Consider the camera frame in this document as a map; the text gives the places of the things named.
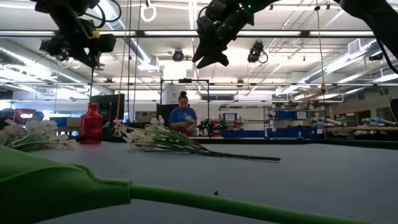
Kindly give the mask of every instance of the woman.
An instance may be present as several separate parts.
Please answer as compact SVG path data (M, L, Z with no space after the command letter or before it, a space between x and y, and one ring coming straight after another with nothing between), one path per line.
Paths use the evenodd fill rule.
M188 107L187 92L182 91L178 98L179 107L170 113L169 126L171 129L191 134L198 124L195 110Z

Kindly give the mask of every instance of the robotic arm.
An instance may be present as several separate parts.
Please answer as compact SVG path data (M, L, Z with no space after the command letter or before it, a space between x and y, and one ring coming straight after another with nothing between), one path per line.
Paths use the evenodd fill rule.
M278 0L212 0L206 7L206 14L197 20L200 43L193 62L202 60L197 68L219 62L229 64L222 51L246 25L254 25L254 13L265 9ZM390 24L398 23L398 14L386 0L334 0L350 15L362 19L398 58L398 30Z
M85 65L100 66L103 52L112 52L116 38L112 34L100 35L93 21L80 19L88 8L98 5L100 0L31 0L35 10L50 14L59 28L50 40L44 40L40 49L59 61L73 57Z

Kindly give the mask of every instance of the ceiling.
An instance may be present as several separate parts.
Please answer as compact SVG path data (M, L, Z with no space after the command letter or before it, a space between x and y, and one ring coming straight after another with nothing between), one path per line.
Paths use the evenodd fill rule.
M141 19L140 4L145 1L133 1L132 7L128 7L129 1L120 1L122 6L121 22L130 30L192 30L196 29L194 17L198 15L199 10L206 6L209 0L160 0L151 1L156 7L157 15L153 21L144 22ZM337 9L338 5L331 1L331 9L326 9L328 1L320 1L322 5L320 13L320 27L322 30L369 30L369 27L361 20L351 17L345 12ZM57 26L47 14L35 12L33 10L34 2L29 0L8 0L0 4L0 15L2 22L0 30L57 30ZM398 0L389 1L389 3L398 4ZM244 29L251 30L317 30L317 14L314 10L314 0L283 0L275 3L274 9L265 9L255 14L255 25L247 25ZM127 10L132 12L131 20L126 20ZM151 10L145 10L146 17L152 15ZM103 30L111 30L112 27L105 26ZM27 55L27 52L42 56L56 63L56 60L49 55L44 55L39 50L41 38L16 38L7 39L10 42L22 47L22 50L16 52L21 56ZM269 61L261 66L250 64L247 61L249 49L255 41L261 40L266 51L269 54ZM136 39L141 49L152 58L159 59L159 65L170 63L170 53L175 49L182 49L185 56L191 57L193 49L199 44L199 39L195 38L139 38ZM322 56L326 62L347 51L347 45L354 39L347 38L322 38ZM159 72L141 71L136 68L135 56L132 56L130 65L128 65L128 50L124 51L126 45L121 39L118 39L114 51L110 54L103 54L100 62L105 64L103 71L96 71L95 82L104 82L107 78L112 78L118 83L122 76L122 82L134 81L134 75L137 74L137 82L159 82ZM299 39L291 38L238 38L228 45L224 52L228 56L229 65L224 67L220 64L213 64L200 69L197 72L197 78L209 79L211 82L230 83L236 82L238 78L245 82L264 82L264 83L289 83L299 82L302 75L321 65L320 43L317 38ZM364 60L358 60L345 68L341 68L336 73L342 73L346 76L355 75L366 68L363 65ZM175 66L187 69L187 77L195 78L193 64L190 60L176 63ZM68 67L72 73L90 79L91 69L85 65L79 68ZM110 90L117 90L118 86L107 87ZM138 89L148 89L148 86L138 86ZM260 86L257 90L273 89L277 86Z

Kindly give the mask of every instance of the table surface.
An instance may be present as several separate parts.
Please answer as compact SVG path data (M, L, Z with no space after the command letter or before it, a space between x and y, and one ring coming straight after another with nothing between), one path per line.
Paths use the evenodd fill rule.
M304 212L398 223L398 151L307 145L205 145L239 154L277 156L281 162L142 152L126 143L103 142L79 149L32 154L87 166L97 176L190 190ZM41 224L67 223L265 223L165 203L130 205L69 215Z

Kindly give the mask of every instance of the red vase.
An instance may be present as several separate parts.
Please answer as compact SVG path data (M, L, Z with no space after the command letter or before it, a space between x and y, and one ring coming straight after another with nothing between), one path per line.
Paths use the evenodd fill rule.
M89 103L87 113L81 116L80 144L101 144L102 120L98 104Z

